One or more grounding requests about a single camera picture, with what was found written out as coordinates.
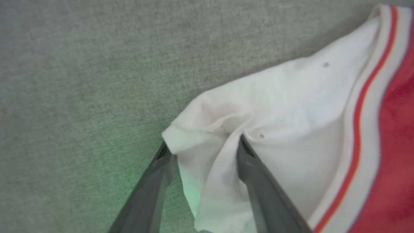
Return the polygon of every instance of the clothing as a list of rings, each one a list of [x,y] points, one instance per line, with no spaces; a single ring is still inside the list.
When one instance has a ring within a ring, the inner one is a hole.
[[[255,232],[243,134],[314,232],[414,227],[413,10],[380,5],[316,54],[202,93],[163,132],[195,228]]]

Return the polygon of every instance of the gray textured background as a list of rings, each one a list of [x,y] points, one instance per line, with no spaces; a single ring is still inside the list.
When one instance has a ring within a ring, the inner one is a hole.
[[[191,99],[317,51],[376,3],[1,0],[0,232],[105,232]],[[194,232],[180,182],[163,233]]]

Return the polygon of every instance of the striped trim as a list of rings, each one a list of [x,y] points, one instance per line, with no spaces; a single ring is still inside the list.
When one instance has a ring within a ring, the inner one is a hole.
[[[374,78],[377,76],[379,70],[382,68],[385,61],[387,60],[387,57],[390,54],[390,51],[391,51],[391,48],[392,48],[392,45],[393,45],[394,39],[395,39],[395,31],[396,31],[396,28],[397,28],[397,9],[396,9],[396,7],[392,6],[392,7],[390,7],[390,11],[391,11],[391,29],[390,29],[390,35],[389,35],[389,39],[388,39],[388,42],[387,42],[387,46],[384,50],[384,53],[381,56],[380,61],[377,64],[377,66],[375,67],[375,69],[372,71],[371,75],[369,76],[369,78],[365,82],[365,84],[364,84],[364,86],[363,86],[363,88],[360,92],[360,95],[358,97],[357,104],[356,104],[355,113],[354,113],[354,121],[353,121],[354,149],[353,149],[353,153],[352,153],[351,165],[349,167],[349,170],[348,170],[348,173],[345,177],[345,180],[342,183],[342,186],[339,189],[339,192],[336,195],[334,201],[332,202],[329,209],[325,212],[322,219],[319,221],[319,223],[315,227],[315,229],[314,229],[315,233],[320,233],[322,231],[322,229],[326,226],[326,224],[331,219],[331,217],[333,216],[335,211],[338,209],[339,205],[341,204],[341,202],[342,202],[342,200],[343,200],[343,198],[344,198],[344,196],[345,196],[345,194],[348,190],[348,187],[350,186],[350,184],[352,182],[352,179],[355,175],[355,172],[358,168],[360,152],[361,152],[360,116],[361,116],[363,101],[364,101],[364,98],[366,96],[366,93],[367,93],[367,90],[368,90],[369,86],[371,85]]]

